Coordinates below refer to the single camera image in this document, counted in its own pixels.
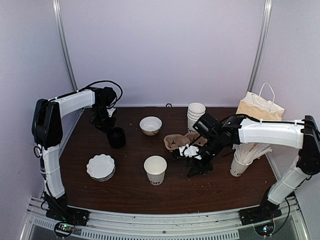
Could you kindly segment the cardboard cup carrier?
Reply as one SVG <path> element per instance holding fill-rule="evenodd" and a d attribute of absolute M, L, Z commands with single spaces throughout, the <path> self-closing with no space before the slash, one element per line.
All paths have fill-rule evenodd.
<path fill-rule="evenodd" d="M 163 139 L 163 141 L 164 141 L 165 148 L 168 151 L 172 152 L 178 149 L 179 147 L 186 146 L 187 144 L 189 144 L 189 146 L 193 145 L 199 148 L 205 145 L 208 140 L 200 136 L 199 133 L 193 131 L 193 132 L 188 132 L 185 135 L 169 134 Z"/>

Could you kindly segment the single white paper cup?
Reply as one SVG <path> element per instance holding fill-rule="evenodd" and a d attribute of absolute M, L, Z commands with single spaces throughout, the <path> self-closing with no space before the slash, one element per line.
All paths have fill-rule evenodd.
<path fill-rule="evenodd" d="M 167 161 L 158 155 L 148 157 L 143 164 L 148 180 L 152 185 L 161 185 L 165 178 Z"/>

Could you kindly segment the stack of white paper cups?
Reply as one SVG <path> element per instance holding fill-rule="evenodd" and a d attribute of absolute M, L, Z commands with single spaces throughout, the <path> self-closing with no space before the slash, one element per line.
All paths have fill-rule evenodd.
<path fill-rule="evenodd" d="M 204 115 L 206 112 L 206 107 L 199 102 L 192 102 L 188 105 L 187 108 L 187 131 L 189 133 L 195 132 L 193 125 L 196 121 Z"/>

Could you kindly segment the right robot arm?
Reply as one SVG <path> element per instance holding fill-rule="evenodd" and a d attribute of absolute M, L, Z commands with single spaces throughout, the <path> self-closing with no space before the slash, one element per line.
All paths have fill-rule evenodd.
<path fill-rule="evenodd" d="M 195 159 L 188 177 L 211 171 L 212 159 L 227 146 L 260 143 L 298 149 L 295 162 L 282 179 L 270 187 L 257 208 L 256 216 L 261 221 L 268 220 L 288 195 L 306 179 L 320 172 L 320 132 L 310 115 L 294 121 L 274 121 L 234 114 L 218 121 L 205 113 L 193 128 L 207 142 L 202 147 L 187 144 L 179 148 L 180 156 Z"/>

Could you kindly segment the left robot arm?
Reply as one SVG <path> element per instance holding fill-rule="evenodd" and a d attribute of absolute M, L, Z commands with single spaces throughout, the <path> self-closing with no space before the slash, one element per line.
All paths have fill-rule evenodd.
<path fill-rule="evenodd" d="M 89 85 L 50 99 L 36 102 L 31 132 L 39 152 L 40 172 L 45 192 L 54 199 L 65 195 L 60 172 L 60 144 L 63 139 L 63 117 L 82 109 L 93 112 L 89 122 L 99 131 L 107 133 L 115 126 L 116 104 L 123 94 L 112 87 Z"/>

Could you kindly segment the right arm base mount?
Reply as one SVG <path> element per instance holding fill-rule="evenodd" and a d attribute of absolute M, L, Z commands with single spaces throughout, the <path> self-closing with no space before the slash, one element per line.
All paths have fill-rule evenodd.
<path fill-rule="evenodd" d="M 275 230 L 274 218 L 280 217 L 282 212 L 279 205 L 268 200 L 262 201 L 256 207 L 241 209 L 239 217 L 243 226 L 254 224 L 255 232 L 261 237 L 270 237 Z"/>

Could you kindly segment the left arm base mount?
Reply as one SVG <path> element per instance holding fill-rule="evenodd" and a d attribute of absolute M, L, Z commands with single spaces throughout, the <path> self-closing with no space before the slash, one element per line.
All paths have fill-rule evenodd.
<path fill-rule="evenodd" d="M 76 226 L 86 226 L 89 219 L 89 211 L 79 208 L 66 207 L 63 209 L 57 203 L 48 203 L 46 217 L 57 220 L 53 227 L 53 232 L 59 238 L 65 239 L 69 237 Z"/>

